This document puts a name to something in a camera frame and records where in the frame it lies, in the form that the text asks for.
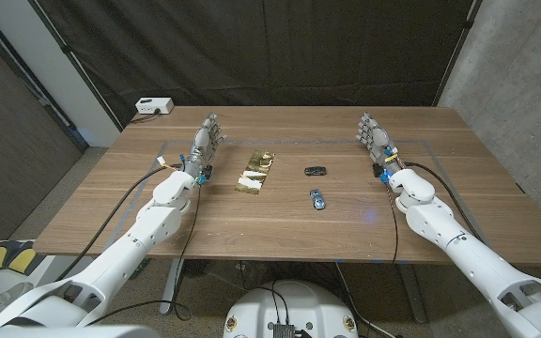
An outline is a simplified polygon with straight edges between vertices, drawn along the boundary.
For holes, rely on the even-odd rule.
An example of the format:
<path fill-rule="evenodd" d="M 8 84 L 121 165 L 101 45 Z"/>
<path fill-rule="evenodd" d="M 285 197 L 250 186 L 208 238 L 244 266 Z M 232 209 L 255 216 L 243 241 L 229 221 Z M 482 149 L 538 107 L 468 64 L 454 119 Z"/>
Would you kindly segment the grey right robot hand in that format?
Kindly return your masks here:
<path fill-rule="evenodd" d="M 406 168 L 399 159 L 394 141 L 369 113 L 364 113 L 358 123 L 356 140 L 367 148 L 373 175 L 383 183 L 388 183 L 393 174 Z"/>

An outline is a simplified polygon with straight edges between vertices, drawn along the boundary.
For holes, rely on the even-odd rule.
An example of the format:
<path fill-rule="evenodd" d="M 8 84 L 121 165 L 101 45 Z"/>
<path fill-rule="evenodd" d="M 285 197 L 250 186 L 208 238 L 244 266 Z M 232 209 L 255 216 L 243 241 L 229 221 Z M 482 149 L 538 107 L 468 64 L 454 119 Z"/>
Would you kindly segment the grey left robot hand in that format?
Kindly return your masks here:
<path fill-rule="evenodd" d="M 183 171 L 191 175 L 197 183 L 201 181 L 201 177 L 209 179 L 206 169 L 211 167 L 218 145 L 226 138 L 227 136 L 222 133 L 217 115 L 209 113 L 194 135 Z"/>

